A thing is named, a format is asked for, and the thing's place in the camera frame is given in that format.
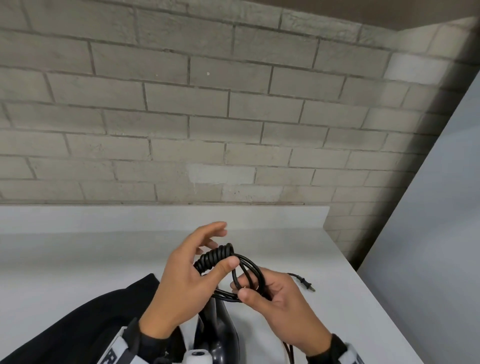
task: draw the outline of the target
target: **ceiling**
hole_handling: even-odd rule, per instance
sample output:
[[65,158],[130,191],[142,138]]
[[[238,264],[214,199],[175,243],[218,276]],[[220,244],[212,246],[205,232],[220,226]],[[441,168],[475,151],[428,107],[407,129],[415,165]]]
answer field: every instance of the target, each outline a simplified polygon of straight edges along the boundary
[[480,15],[480,0],[254,0],[390,29]]

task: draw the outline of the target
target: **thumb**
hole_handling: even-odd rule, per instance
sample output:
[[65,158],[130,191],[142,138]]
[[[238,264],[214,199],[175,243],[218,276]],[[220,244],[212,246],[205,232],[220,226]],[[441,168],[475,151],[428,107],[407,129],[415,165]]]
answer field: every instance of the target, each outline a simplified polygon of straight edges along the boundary
[[262,314],[265,318],[276,308],[269,300],[262,297],[257,291],[249,288],[240,289],[238,297],[240,298],[240,301]]
[[229,256],[228,258],[220,260],[217,265],[204,277],[208,285],[212,286],[214,290],[220,281],[227,276],[240,264],[240,260],[236,256]]

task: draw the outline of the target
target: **black coiled cord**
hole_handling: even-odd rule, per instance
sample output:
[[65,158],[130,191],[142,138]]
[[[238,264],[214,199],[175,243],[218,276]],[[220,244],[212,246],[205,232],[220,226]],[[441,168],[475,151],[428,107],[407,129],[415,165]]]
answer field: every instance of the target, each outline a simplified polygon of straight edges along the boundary
[[[247,272],[247,269],[250,272],[252,272],[254,276],[257,277],[257,281],[258,281],[257,292],[261,295],[264,295],[265,278],[264,278],[264,275],[262,274],[262,271],[249,258],[246,258],[240,254],[235,254],[235,252],[233,251],[233,246],[230,243],[228,243],[227,245],[221,245],[216,249],[210,250],[209,252],[202,254],[200,259],[198,259],[193,264],[193,266],[198,271],[198,273],[204,274],[206,271],[215,267],[220,260],[228,258],[229,256],[232,256],[232,255],[236,256],[240,260],[240,268],[241,270],[243,270],[243,273],[248,279],[249,287],[254,287],[254,284],[252,279],[250,278],[250,274],[248,274]],[[242,286],[240,285],[237,279],[237,273],[235,272],[235,270],[232,271],[232,279],[233,279],[233,283],[235,284],[235,287],[237,287],[238,290],[241,289]],[[218,288],[215,290],[212,297],[218,298],[219,300],[227,301],[227,302],[241,302],[236,293],[227,292],[224,290],[220,290]]]

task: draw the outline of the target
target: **white wall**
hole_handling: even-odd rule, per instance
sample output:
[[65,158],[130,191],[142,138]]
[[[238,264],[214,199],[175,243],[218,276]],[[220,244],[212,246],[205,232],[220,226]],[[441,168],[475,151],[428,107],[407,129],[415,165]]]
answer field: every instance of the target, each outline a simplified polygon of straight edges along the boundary
[[425,363],[477,363],[480,77],[359,274]]

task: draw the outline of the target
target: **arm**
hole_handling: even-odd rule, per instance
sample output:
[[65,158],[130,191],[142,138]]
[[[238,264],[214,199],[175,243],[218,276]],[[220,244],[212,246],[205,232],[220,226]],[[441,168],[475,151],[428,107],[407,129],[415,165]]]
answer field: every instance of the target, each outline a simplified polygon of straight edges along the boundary
[[193,267],[195,254],[203,254],[200,247],[216,248],[211,238],[225,236],[226,226],[225,222],[201,226],[172,252],[152,302],[139,321],[117,333],[98,364],[147,364],[165,355],[173,330],[199,313],[220,281],[239,264],[237,257],[228,257],[204,276]]
[[[248,288],[242,288],[238,296],[265,317],[279,339],[304,352],[309,364],[363,364],[351,345],[328,331],[288,274],[265,268],[262,273],[271,301]],[[256,277],[251,275],[251,278],[256,283]],[[243,287],[248,287],[245,275],[238,280]]]

